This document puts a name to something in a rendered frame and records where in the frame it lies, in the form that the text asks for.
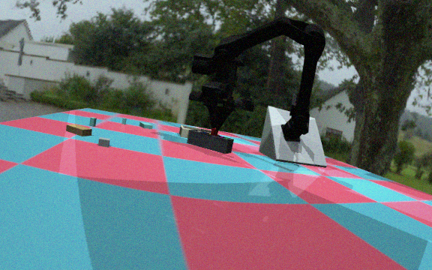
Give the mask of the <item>brown rectangular block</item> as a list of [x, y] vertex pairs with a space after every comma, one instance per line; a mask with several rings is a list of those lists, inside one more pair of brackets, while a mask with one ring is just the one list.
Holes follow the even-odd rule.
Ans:
[[92, 135], [92, 129], [91, 128], [83, 127], [81, 125], [79, 126], [77, 124], [67, 124], [66, 125], [66, 131], [68, 131], [72, 134], [77, 134], [81, 137], [87, 137], [87, 136]]

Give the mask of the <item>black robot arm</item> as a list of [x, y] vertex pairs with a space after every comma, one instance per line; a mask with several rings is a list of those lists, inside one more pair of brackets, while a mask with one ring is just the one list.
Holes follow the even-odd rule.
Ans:
[[[231, 35], [220, 41], [212, 55], [197, 52], [194, 55], [192, 71], [194, 74], [230, 77], [236, 79], [238, 66], [245, 66], [240, 56], [246, 49], [257, 44], [285, 35], [299, 44], [304, 45], [304, 64], [301, 74], [299, 93], [292, 96], [290, 120], [282, 124], [285, 141], [300, 142], [300, 136], [309, 132], [310, 97], [314, 83], [317, 62], [326, 45], [324, 31], [321, 26], [279, 17], [265, 25], [250, 30], [244, 34]], [[228, 98], [230, 86], [228, 80], [218, 82], [212, 78], [211, 82], [202, 85], [202, 97], [217, 100]]]

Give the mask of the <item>cream shallow square tray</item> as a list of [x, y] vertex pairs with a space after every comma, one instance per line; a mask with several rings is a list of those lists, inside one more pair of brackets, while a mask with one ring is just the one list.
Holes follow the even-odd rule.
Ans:
[[204, 131], [204, 132], [207, 132], [207, 133], [211, 133], [212, 132], [211, 130], [205, 130], [205, 129], [200, 129], [200, 128], [196, 128], [196, 127], [188, 127], [188, 126], [181, 125], [180, 131], [179, 131], [180, 136], [184, 137], [184, 138], [188, 138], [188, 132], [189, 132], [189, 130]]

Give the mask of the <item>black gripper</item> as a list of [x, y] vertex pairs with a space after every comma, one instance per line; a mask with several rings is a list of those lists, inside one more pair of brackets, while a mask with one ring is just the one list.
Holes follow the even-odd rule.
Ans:
[[[218, 82], [228, 80], [230, 87], [229, 97], [222, 96], [219, 97], [219, 100], [212, 100], [209, 97], [202, 97], [202, 92], [200, 91], [192, 91], [189, 95], [189, 100], [202, 102], [207, 106], [211, 119], [211, 128], [216, 128], [216, 131], [219, 131], [222, 124], [225, 122], [231, 112], [236, 111], [235, 108], [253, 112], [254, 102], [240, 98], [233, 100], [233, 87], [236, 87], [235, 79], [227, 76], [216, 76], [215, 78], [217, 78]], [[223, 106], [218, 106], [218, 103], [223, 104]]]

